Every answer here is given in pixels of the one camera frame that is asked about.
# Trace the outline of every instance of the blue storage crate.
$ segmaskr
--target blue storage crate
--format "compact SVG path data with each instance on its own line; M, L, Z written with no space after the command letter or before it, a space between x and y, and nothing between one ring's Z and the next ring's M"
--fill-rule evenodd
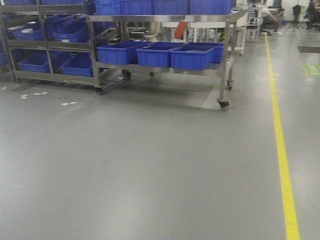
M136 49L150 45L150 42L125 41L115 45L97 47L99 59L104 64L135 64L138 62Z
M55 28L52 24L45 24L47 37L50 39L53 37ZM24 29L33 29L33 32L22 32ZM30 41L44 41L45 37L41 29L41 24L39 21L36 23L30 23L24 27L12 32L15 39L17 40L30 40Z
M213 63L222 63L224 61L224 49L225 49L225 44L221 42L203 42L203 43L198 43L198 42L190 42L187 43L186 45L189 46L208 46L208 47L214 47L214 50L212 51L212 62Z
M136 49L140 66L168 68L171 66L170 50L181 47L184 43L156 42L150 46Z
M53 33L55 40L70 43L87 43L89 29L85 22L72 23Z
M120 0L95 0L97 15L121 15Z
M0 66L8 64L8 55L4 52L4 49L0 47Z
M25 55L25 49L15 48L11 53L14 61L20 61Z
M18 65L23 71L50 73L48 57L44 54L35 54L22 60Z
M120 0L122 15L153 15L154 0Z
M86 17L81 17L78 20L74 21L74 23L86 23L87 19ZM99 33L102 33L103 31L109 29L109 28L114 28L115 23L113 21L95 21L93 23L94 27L94 33L98 35Z
M76 15L54 15L45 19L45 22L52 24L55 31L63 29L64 27L73 23L76 20Z
M33 32L23 33L24 29L33 29ZM44 41L45 37L42 29L37 24L29 24L13 32L17 40Z
M36 5L36 0L3 0L7 6L13 5Z
M53 69L59 69L63 64L72 59L72 53L70 51L53 51L52 52L52 64Z
M225 15L231 10L230 0L190 0L191 15Z
M154 15L188 15L189 0L154 0Z
M87 57L75 57L61 66L64 74L93 77L92 60Z
M210 46L184 45L170 51L171 67L174 69L204 70L212 63Z

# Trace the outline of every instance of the metal cart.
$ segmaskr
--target metal cart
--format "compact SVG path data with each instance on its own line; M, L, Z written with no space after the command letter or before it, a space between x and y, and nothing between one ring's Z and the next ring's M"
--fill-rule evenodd
M231 45L231 54L228 55L229 40L226 37L224 40L224 58L222 63L213 63L205 70L186 70L176 69L171 67L146 67L135 64L118 65L118 64L104 64L96 62L95 65L98 68L108 69L122 69L124 76L128 79L131 77L131 71L144 71L153 73L166 73L166 74L185 74L185 75L198 75L220 78L220 93L217 99L220 104L221 110L225 111L230 105L229 101L225 99L226 84L229 90L233 87L232 71L236 46L236 34L237 34L237 20L243 17L247 13L246 9L240 9L238 12L234 12L226 15L117 15L117 16L101 16L90 15L90 24L93 26L93 22L120 22L121 26L121 40L128 40L127 23L128 22L152 22L152 23L170 23L170 22L224 22L225 23L225 35L228 36L233 26L233 37Z

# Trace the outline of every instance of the floor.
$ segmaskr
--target floor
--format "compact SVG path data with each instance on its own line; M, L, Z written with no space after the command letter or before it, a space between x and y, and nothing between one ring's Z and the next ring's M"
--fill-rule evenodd
M320 34L302 32L269 43L301 239L319 240L320 78L301 64L320 56L297 46ZM1 75L0 239L285 240L265 43L236 58L226 112L209 77L133 73L99 96Z

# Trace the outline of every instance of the shelf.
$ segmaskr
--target shelf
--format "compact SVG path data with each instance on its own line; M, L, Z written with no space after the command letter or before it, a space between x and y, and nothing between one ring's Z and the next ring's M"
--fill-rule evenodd
M10 66L8 64L0 66L0 73L4 73L4 72L8 72L8 71L10 71Z
M21 71L14 70L14 74L17 78L21 79L34 79L34 80L44 80L51 82L67 83L67 84L83 84L94 86L95 79L93 77L87 76L75 76L75 75L65 75L65 74L51 74L46 72L35 72L35 71Z
M2 14L38 15L37 5L0 6Z
M38 20L38 16L21 16L14 19L9 19L6 21L6 27L12 28L16 26L25 25L27 23Z
M69 52L90 52L90 43L81 42L60 42L60 41L47 41L49 50L60 50Z
M8 40L8 47L34 50L46 50L44 41Z
M46 50L46 43L44 41L9 40L8 47L34 49L34 50ZM48 41L47 47L49 50L85 52L85 53L91 51L90 43L81 43L81 42Z
M234 61L233 57L228 58L227 72L232 66L233 61ZM205 70L187 70L187 69L177 69L172 67L150 67L150 66L139 66L136 64L128 64L128 65L105 64L101 62L97 62L96 66L98 68L124 69L124 70L130 70L130 71L155 72L155 73L164 73L164 74L185 74L185 75L197 75L197 76L208 76L208 77L222 76L221 63L213 63Z
M239 10L226 15L90 15L92 22L234 22L246 14Z
M85 4L61 4L61 5L39 5L39 10L44 15L71 15L85 14ZM38 15L37 5L13 5L0 6L2 14L17 14L17 15Z
M39 10L44 15L71 15L86 13L84 4L39 5Z

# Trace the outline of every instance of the metal frame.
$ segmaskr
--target metal frame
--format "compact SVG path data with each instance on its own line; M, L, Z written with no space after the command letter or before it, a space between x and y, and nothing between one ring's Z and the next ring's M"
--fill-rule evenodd
M239 9L238 12L230 13L226 15L117 15L117 16L101 16L90 15L88 19L91 22L120 22L121 40L126 41L128 39L128 22L225 22L225 36L229 36L231 27L233 26L232 46L231 54L228 56L228 37L224 38L224 57L221 64L213 64L205 70L185 70L175 69L171 67L145 67L134 64L129 65L117 65L117 64L104 64L97 62L96 66L100 68L110 69L122 69L123 75L130 78L130 71L146 71L146 72L159 72L168 74L186 74L186 75L198 75L198 76L210 76L220 77L220 88L218 103L222 110L227 110L229 102L225 99L226 83L229 90L232 89L233 80L233 61L235 55L236 46L236 34L237 34L237 20L243 17L247 13L246 9Z
M94 35L93 23L90 22L88 17L87 1L84 4L62 4L62 5L41 5L40 0L36 0L36 5L9 5L0 6L0 30L3 36L3 48L9 57L9 65L2 67L2 69L11 69L13 81L19 79L34 79L34 80L46 80L52 82L73 83L94 86L97 89L97 93L101 93L103 83L112 75L115 70L107 69L103 73L99 73L99 68L96 67L96 46L95 40L103 35L106 38L113 38L117 34L116 29L111 31L104 31L98 36ZM72 15L72 14L86 14L86 20L89 28L89 42L88 43L73 43L73 42L56 42L49 41L46 34L46 28L44 23L45 15ZM5 20L5 15L23 15L24 17L14 18L11 20ZM23 25L31 21L40 20L42 32L44 34L44 41L30 41L30 40L11 40L7 36L7 29L13 26ZM50 73L22 71L18 70L15 61L12 56L12 49L33 49L44 50L48 56ZM52 55L50 51L68 51L68 52L84 52L90 53L92 59L92 67L94 75L93 77L74 76L59 74L53 70Z

